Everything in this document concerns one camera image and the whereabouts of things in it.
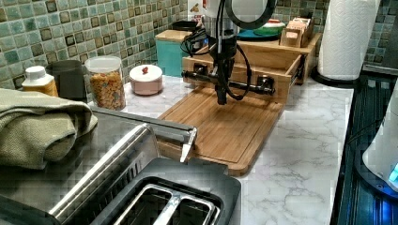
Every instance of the wooden cutting board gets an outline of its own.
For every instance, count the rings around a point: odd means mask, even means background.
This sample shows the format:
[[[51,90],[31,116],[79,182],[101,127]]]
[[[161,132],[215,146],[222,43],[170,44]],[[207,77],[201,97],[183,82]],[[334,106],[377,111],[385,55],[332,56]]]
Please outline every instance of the wooden cutting board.
[[[245,97],[230,97],[220,106],[214,89],[197,87],[160,116],[160,119],[198,128],[190,157],[228,166],[229,174],[240,176],[251,167],[263,142],[283,111],[283,104]],[[180,154],[180,146],[160,144],[166,156]]]

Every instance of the marble countertop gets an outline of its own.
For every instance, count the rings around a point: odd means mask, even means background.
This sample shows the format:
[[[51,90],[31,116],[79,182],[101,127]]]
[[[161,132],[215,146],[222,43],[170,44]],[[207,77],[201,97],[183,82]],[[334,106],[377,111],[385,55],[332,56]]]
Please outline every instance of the marble countertop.
[[[138,97],[125,85],[124,113],[157,118],[193,89],[163,76],[163,91]],[[309,79],[292,87],[284,111],[250,172],[239,177],[240,224],[329,224],[352,89]]]

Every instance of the wooden box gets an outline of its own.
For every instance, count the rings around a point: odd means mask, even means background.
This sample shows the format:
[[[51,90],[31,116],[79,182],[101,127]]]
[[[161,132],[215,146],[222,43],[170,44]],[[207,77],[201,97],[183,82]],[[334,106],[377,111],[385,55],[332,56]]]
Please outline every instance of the wooden box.
[[[238,44],[247,55],[253,70],[252,84],[256,83],[258,76],[268,76],[275,81],[275,93],[272,96],[255,93],[249,93],[248,96],[284,104],[287,101],[291,85],[304,83],[313,67],[315,67],[315,49],[319,38],[320,34],[314,35],[306,48],[280,46],[278,40],[264,42],[239,41]],[[301,78],[295,79],[294,75],[300,66],[301,56],[305,57],[302,62],[304,64],[303,74]],[[240,53],[237,53],[235,60],[231,80],[245,83],[247,76],[244,58]],[[184,70],[192,71],[195,63],[205,64],[209,70],[212,70],[213,59],[209,54],[184,57],[182,67]],[[211,83],[198,82],[191,79],[184,79],[184,82],[206,87],[213,86]],[[233,88],[232,90],[239,94],[243,92]]]

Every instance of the stovetop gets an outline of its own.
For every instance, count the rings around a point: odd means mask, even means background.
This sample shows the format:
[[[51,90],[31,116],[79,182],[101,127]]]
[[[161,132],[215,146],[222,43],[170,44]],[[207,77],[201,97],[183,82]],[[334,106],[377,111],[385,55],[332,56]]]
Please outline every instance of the stovetop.
[[[356,171],[360,149],[366,149],[380,127],[396,77],[373,72],[360,76],[351,107],[344,156],[330,224],[398,224],[398,201],[370,187]]]

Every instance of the jar lid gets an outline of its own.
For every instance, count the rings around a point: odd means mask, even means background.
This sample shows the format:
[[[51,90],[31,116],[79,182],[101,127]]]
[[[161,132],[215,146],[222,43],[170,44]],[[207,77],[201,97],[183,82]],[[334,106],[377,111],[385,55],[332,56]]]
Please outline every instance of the jar lid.
[[[46,73],[46,68],[42,66],[29,67],[25,73],[26,79],[22,86],[42,86],[54,79],[53,76]]]
[[[87,59],[85,67],[90,72],[108,73],[120,69],[122,60],[116,56],[104,55]]]
[[[161,68],[154,65],[141,65],[130,71],[130,78],[137,82],[153,82],[162,75]]]
[[[37,80],[46,75],[46,68],[42,66],[29,67],[25,71],[26,79]]]

